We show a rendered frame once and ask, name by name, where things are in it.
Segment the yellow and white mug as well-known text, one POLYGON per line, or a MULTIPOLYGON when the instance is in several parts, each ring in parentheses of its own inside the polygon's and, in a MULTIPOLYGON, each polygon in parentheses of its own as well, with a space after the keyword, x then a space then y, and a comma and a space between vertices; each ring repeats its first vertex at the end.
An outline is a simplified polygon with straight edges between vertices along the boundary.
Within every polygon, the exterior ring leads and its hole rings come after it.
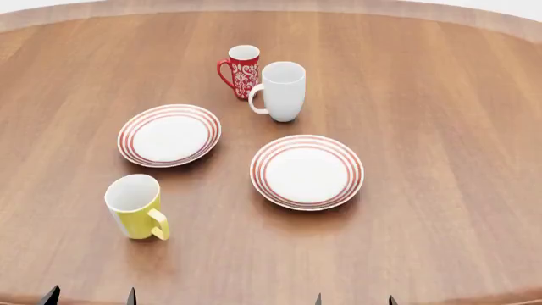
POLYGON ((113 182, 104 202, 122 232, 134 240, 170 238, 169 222, 161 212, 161 187, 150 175, 126 175, 113 182))

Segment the larger red-striped white plate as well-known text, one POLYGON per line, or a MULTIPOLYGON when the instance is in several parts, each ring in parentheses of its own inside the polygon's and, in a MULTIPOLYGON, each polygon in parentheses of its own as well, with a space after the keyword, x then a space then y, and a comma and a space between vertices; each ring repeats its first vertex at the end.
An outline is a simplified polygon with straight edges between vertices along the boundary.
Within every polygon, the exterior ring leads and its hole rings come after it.
POLYGON ((254 155, 249 177, 255 190, 283 208, 320 211, 351 200, 362 187, 360 158, 335 139, 284 136, 254 155))

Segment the smaller red-striped white plate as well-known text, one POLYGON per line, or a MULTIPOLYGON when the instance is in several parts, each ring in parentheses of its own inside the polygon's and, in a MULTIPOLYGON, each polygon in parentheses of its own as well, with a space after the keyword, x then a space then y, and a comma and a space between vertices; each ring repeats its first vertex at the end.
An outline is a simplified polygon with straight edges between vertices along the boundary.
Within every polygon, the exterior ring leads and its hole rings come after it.
POLYGON ((168 168, 188 164, 209 153, 221 137, 215 114, 190 104, 149 108, 120 129, 117 147, 129 162, 168 168))

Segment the plain white tall mug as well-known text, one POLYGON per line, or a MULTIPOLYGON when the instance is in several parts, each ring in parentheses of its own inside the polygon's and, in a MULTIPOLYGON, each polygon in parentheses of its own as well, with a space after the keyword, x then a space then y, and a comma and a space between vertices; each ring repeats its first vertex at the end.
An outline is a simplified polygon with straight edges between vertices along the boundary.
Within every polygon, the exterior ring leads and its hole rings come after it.
POLYGON ((254 86, 248 103, 255 114, 268 114, 279 122, 293 121, 301 112, 306 94, 306 71, 298 63, 275 62, 262 70, 262 83, 254 86), (263 91, 264 108, 256 108, 253 98, 263 91))

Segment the red patterned tall mug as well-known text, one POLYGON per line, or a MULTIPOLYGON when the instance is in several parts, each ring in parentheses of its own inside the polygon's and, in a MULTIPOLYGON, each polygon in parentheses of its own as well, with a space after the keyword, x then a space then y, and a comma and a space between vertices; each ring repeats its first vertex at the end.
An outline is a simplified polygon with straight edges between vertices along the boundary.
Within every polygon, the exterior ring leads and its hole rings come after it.
POLYGON ((228 56, 217 62, 217 73, 232 88, 237 98, 246 100, 252 88, 259 83, 260 50, 253 45, 238 45, 228 51, 228 56), (222 65, 230 68, 231 80, 227 80, 221 73, 222 65))

